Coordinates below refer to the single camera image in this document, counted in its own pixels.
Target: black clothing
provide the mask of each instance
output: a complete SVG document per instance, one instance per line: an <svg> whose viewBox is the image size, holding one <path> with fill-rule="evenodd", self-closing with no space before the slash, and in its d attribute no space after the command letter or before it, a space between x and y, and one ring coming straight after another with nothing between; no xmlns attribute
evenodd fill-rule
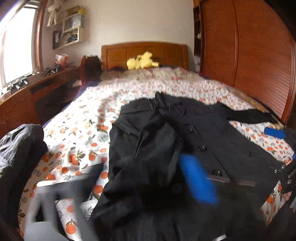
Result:
<svg viewBox="0 0 296 241"><path fill-rule="evenodd" d="M225 185L217 184L218 207L197 203L178 166L179 155L189 153L209 174L219 170L233 182L255 181L251 193L259 209L278 182L274 170L281 163L228 120L274 122L258 110L234 111L161 93L123 106L110 131L109 183L90 217L100 240L212 240L257 220L247 211L247 197L223 197ZM223 216L217 219L217 213Z"/></svg>
<svg viewBox="0 0 296 241"><path fill-rule="evenodd" d="M47 151L40 125L24 124L0 140L0 215L18 227L18 207L32 171Z"/></svg>
<svg viewBox="0 0 296 241"><path fill-rule="evenodd" d="M283 129L283 132L286 134L285 141L289 144L292 150L296 150L296 131L286 126Z"/></svg>

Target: white wall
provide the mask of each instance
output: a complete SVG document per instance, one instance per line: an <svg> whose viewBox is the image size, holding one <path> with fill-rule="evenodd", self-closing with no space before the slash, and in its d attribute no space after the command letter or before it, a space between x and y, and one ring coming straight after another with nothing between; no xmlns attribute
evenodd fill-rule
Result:
<svg viewBox="0 0 296 241"><path fill-rule="evenodd" d="M86 8L86 40L57 51L68 54L69 62L79 66L83 55L100 57L101 46L105 44L165 41L187 44L193 66L193 0L67 0L63 10L78 4ZM43 30L44 68L52 67L54 62L53 30L46 27Z"/></svg>

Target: wooden cabinet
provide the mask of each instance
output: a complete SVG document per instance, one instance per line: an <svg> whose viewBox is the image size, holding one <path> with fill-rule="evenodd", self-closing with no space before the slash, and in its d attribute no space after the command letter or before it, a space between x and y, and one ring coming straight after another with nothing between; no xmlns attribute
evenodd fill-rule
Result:
<svg viewBox="0 0 296 241"><path fill-rule="evenodd" d="M30 90L25 88L5 100L1 105L1 114L4 117L6 131L11 131L21 124L40 124L36 114Z"/></svg>
<svg viewBox="0 0 296 241"><path fill-rule="evenodd" d="M197 7L199 5L199 0L193 0L193 7Z"/></svg>
<svg viewBox="0 0 296 241"><path fill-rule="evenodd" d="M194 19L194 55L200 56L201 54L201 18L199 6L193 9Z"/></svg>
<svg viewBox="0 0 296 241"><path fill-rule="evenodd" d="M38 80L0 103L0 138L22 124L41 124L34 104L56 88L80 78L79 68Z"/></svg>
<svg viewBox="0 0 296 241"><path fill-rule="evenodd" d="M232 0L202 2L204 31L202 74L234 86L237 67L237 25Z"/></svg>
<svg viewBox="0 0 296 241"><path fill-rule="evenodd" d="M289 30L264 1L234 0L238 30L234 87L282 116L291 81Z"/></svg>
<svg viewBox="0 0 296 241"><path fill-rule="evenodd" d="M202 74L269 106L283 122L296 113L296 44L264 0L200 1Z"/></svg>

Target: coat sleeve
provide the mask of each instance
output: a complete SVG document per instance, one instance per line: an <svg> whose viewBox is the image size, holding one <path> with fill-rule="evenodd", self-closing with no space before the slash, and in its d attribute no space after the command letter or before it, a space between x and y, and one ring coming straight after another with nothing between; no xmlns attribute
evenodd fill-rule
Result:
<svg viewBox="0 0 296 241"><path fill-rule="evenodd" d="M229 121L239 121L247 124L257 124L262 122L277 123L269 113L263 113L259 110L232 110L226 105L220 103L218 106L219 113Z"/></svg>

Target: bed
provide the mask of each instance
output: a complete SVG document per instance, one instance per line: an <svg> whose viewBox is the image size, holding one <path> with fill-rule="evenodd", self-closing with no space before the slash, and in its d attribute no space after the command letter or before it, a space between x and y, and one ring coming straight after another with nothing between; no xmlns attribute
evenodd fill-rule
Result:
<svg viewBox="0 0 296 241"><path fill-rule="evenodd" d="M22 236L26 213L30 200L34 198L37 182L65 182L82 175L91 165L104 163L104 170L89 199L81 206L85 216L90 216L108 182L109 131L120 114L121 106L130 101L153 98L155 92L159 91L173 96L193 98L207 105L219 101L234 110L258 108L267 111L243 93L188 71L186 45L163 42L105 45L102 46L102 69L107 70L115 66L126 69L127 59L145 51L153 54L154 61L176 68L107 71L101 75L100 81L88 79L74 101L44 127L44 141L49 149L36 165L20 199L18 222L19 233ZM265 127L279 128L282 126L281 123L252 125L230 121L230 124L278 161L283 164L291 161L294 151L283 139L263 134ZM281 193L281 189L281 183L278 182L261 208L267 225L288 199L288 196ZM58 200L56 207L67 236L73 240L81 240L78 227L74 226L75 231L71 232L67 229L67 225L75 220L73 201Z"/></svg>

